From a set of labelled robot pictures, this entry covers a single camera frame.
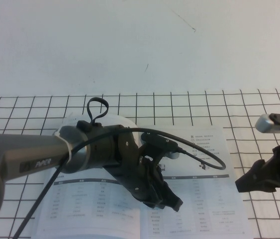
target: instruction manual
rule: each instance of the instruction manual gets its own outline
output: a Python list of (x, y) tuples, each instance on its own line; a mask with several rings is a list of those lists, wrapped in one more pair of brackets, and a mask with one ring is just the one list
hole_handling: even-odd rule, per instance
[[(80, 118), (66, 119), (75, 124)], [(107, 115), (102, 125), (136, 125), (123, 117)], [(61, 173), (43, 200), (34, 223), (33, 239), (251, 239), (248, 219), (235, 186), (233, 167), (222, 129), (148, 126), (189, 140), (226, 164), (225, 170), (202, 165), (180, 154), (163, 158), (162, 174), (183, 205), (178, 212), (151, 209), (132, 195), (104, 169)], [(139, 145), (139, 134), (133, 133)], [(216, 164), (209, 156), (186, 145), (179, 146)]]

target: black metal grid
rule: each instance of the black metal grid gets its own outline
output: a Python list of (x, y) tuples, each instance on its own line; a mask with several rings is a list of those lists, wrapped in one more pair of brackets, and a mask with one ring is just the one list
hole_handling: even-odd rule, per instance
[[(91, 97), (95, 96), (0, 97), (0, 133), (52, 134), (62, 119), (71, 112), (86, 114), (86, 105)], [(257, 90), (251, 93), (240, 90), (233, 93), (225, 91), (216, 93), (204, 91), (198, 94), (136, 93), (98, 97), (109, 102), (111, 105), (109, 113), (125, 116), (139, 126), (168, 124), (223, 127), (237, 176), (249, 170), (252, 159), (248, 161), (247, 157), (267, 159), (271, 156), (270, 144), (264, 147), (263, 143), (280, 144), (279, 136), (258, 138), (254, 129), (254, 121), (261, 114), (272, 113), (271, 109), (280, 110), (280, 92), (277, 89), (268, 92)], [(91, 108), (95, 114), (102, 112), (100, 105), (93, 104)], [(5, 221), (10, 225), (9, 230), (0, 235), (0, 238), (13, 236), (17, 225), (30, 208), (22, 207), (22, 203), (33, 203), (35, 195), (38, 196), (42, 189), (43, 182), (34, 182), (35, 176), (31, 182), (28, 178), (29, 176), (6, 184), (10, 187), (9, 190), (15, 191), (15, 196), (6, 197), (4, 202), (13, 203), (15, 210), (13, 213), (0, 216), (0, 226)], [(34, 194), (28, 196), (29, 190), (26, 189), (30, 186), (34, 187)], [(255, 238), (280, 238), (280, 192), (265, 196), (248, 193), (243, 195), (243, 201), (248, 209)], [(271, 206), (269, 211), (273, 213), (259, 210), (261, 207), (266, 208), (267, 205)], [(30, 238), (29, 231), (23, 233), (21, 238)]]

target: wire grid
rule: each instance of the wire grid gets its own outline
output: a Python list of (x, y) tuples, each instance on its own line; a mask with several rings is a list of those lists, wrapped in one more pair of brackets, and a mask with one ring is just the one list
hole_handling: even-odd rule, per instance
[[(0, 133), (51, 135), (70, 114), (86, 114), (94, 96), (0, 97)], [(110, 114), (144, 125), (223, 127), (236, 177), (258, 159), (269, 159), (280, 144), (280, 134), (254, 129), (261, 114), (280, 114), (280, 90), (216, 91), (190, 94), (100, 95), (109, 102)], [(92, 105), (93, 115), (102, 106)], [(43, 188), (45, 172), (6, 183), (0, 211), (0, 239), (11, 238)], [(242, 194), (254, 238), (280, 238), (280, 190)], [(30, 238), (32, 218), (20, 238)]]

